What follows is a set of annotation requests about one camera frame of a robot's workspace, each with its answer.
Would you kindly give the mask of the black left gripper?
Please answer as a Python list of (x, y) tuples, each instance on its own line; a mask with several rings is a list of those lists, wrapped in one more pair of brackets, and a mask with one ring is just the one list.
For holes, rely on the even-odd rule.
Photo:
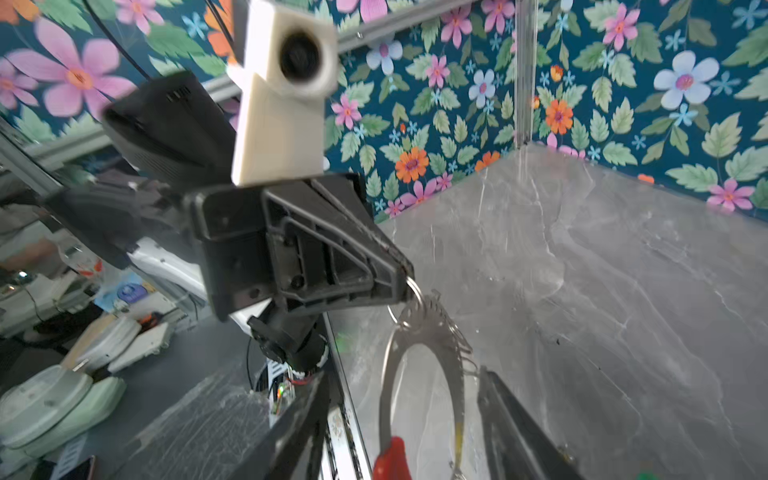
[(361, 175), (207, 187), (185, 211), (221, 321), (271, 297), (292, 315), (407, 302), (413, 264), (375, 223)]

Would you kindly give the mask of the metal keyring with red handle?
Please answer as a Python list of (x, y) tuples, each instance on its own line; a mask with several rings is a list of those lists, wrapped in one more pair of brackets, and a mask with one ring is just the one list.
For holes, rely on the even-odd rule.
[(453, 422), (453, 459), (449, 462), (451, 477), (463, 479), (462, 460), (466, 422), (465, 379), (475, 370), (465, 368), (473, 350), (458, 325), (450, 318), (437, 291), (425, 293), (417, 282), (406, 278), (407, 302), (398, 314), (389, 315), (395, 328), (384, 355), (381, 393), (378, 407), (378, 440), (380, 452), (373, 466), (375, 479), (410, 479), (405, 442), (393, 432), (392, 423), (398, 407), (413, 404), (418, 395), (431, 396), (436, 372), (427, 372), (418, 359), (408, 353), (416, 347), (428, 350), (440, 367), (447, 385)]

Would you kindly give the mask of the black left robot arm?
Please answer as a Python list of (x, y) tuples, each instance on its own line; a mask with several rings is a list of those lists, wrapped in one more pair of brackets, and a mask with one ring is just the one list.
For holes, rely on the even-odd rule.
[(411, 299), (412, 264), (374, 223), (361, 177), (233, 184), (235, 130), (193, 74), (151, 80), (102, 119), (117, 152), (159, 188), (66, 187), (46, 209), (118, 268), (152, 242), (189, 262), (184, 288), (219, 319), (242, 321), (268, 357), (311, 370), (323, 313)]

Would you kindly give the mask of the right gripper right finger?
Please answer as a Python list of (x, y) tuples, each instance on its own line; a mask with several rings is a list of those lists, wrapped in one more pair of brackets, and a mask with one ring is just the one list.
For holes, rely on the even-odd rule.
[(492, 479), (579, 479), (577, 468), (550, 441), (500, 376), (483, 367), (477, 397)]

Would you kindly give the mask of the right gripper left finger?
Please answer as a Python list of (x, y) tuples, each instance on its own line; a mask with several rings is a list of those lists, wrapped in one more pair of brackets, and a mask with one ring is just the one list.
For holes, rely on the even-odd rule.
[(330, 380), (321, 372), (299, 393), (230, 478), (318, 479), (329, 404)]

